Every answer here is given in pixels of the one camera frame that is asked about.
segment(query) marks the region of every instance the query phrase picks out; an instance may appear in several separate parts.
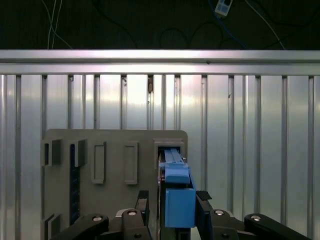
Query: blue block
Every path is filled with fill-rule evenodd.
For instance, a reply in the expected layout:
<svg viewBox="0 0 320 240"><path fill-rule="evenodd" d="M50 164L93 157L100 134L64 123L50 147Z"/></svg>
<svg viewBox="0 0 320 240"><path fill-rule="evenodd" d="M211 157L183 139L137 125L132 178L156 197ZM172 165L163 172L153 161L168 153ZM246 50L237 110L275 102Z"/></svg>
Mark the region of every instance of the blue block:
<svg viewBox="0 0 320 240"><path fill-rule="evenodd" d="M196 221L196 190L168 188L165 191L166 228L194 228Z"/></svg>
<svg viewBox="0 0 320 240"><path fill-rule="evenodd" d="M164 150L164 181L173 184L189 184L189 166L175 148Z"/></svg>

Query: dark background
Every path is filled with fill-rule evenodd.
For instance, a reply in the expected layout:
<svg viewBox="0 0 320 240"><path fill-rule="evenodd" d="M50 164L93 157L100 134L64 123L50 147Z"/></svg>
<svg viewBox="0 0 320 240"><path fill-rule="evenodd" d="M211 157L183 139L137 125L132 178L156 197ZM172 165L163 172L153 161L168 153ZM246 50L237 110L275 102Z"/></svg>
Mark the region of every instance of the dark background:
<svg viewBox="0 0 320 240"><path fill-rule="evenodd" d="M248 1L280 38L291 34L282 41L288 50L320 49L319 0ZM54 0L44 2L51 14ZM217 2L212 0L214 8ZM1 0L0 5L0 49L47 48L50 24L41 0ZM55 15L60 0L56 5ZM138 49L242 49L219 25L207 0L101 0L97 8L100 13L92 0L63 0L57 33L74 49L135 49L129 35L104 14L127 29ZM223 22L248 49L282 49L278 43L266 47L277 40L243 0L233 1ZM58 38L54 48L68 49Z"/></svg>

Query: corrugated metal wall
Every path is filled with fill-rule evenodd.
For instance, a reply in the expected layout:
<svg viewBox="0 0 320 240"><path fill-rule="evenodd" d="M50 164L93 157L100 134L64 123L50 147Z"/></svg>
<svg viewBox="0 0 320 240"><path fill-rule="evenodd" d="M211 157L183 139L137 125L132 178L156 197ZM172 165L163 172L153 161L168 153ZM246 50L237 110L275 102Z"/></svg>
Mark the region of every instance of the corrugated metal wall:
<svg viewBox="0 0 320 240"><path fill-rule="evenodd" d="M184 130L198 189L320 240L320 77L0 75L0 239L39 240L47 129Z"/></svg>

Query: screw head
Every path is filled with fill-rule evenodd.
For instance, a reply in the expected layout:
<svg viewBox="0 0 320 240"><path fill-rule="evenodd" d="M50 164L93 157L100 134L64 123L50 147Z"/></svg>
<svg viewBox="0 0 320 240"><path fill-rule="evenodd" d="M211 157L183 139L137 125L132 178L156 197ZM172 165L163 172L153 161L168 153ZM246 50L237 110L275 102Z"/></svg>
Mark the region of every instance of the screw head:
<svg viewBox="0 0 320 240"><path fill-rule="evenodd" d="M256 216L256 215L251 216L251 219L253 219L253 220L257 221L257 222L259 222L261 220L261 218L259 216Z"/></svg>
<svg viewBox="0 0 320 240"><path fill-rule="evenodd" d="M102 217L101 216L95 216L93 219L92 219L94 222L99 222L102 220Z"/></svg>
<svg viewBox="0 0 320 240"><path fill-rule="evenodd" d="M217 210L214 212L215 214L217 214L218 216L222 216L223 214L225 214L223 211L221 210Z"/></svg>
<svg viewBox="0 0 320 240"><path fill-rule="evenodd" d="M136 211L128 211L128 215L130 215L130 216L134 216L134 215L136 215L136 214L137 214Z"/></svg>

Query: gray tab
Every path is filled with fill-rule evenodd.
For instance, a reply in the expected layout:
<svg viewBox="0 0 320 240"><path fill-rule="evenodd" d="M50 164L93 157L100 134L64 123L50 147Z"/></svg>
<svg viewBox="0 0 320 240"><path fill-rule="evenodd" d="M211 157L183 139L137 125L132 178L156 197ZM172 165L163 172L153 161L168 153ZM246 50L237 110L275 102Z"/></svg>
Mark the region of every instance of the gray tab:
<svg viewBox="0 0 320 240"><path fill-rule="evenodd" d="M52 166L61 163L61 139L44 140L41 146L41 165Z"/></svg>
<svg viewBox="0 0 320 240"><path fill-rule="evenodd" d="M60 215L55 215L48 222L48 240L60 233Z"/></svg>
<svg viewBox="0 0 320 240"><path fill-rule="evenodd" d="M124 182L127 185L138 183L138 142L128 141L123 149Z"/></svg>
<svg viewBox="0 0 320 240"><path fill-rule="evenodd" d="M86 140L70 140L68 145L69 149L71 145L74 145L74 166L81 167L86 164Z"/></svg>
<svg viewBox="0 0 320 240"><path fill-rule="evenodd" d="M52 214L49 217L43 219L41 221L41 239L42 240L49 240L48 238L48 222L54 217L55 215Z"/></svg>

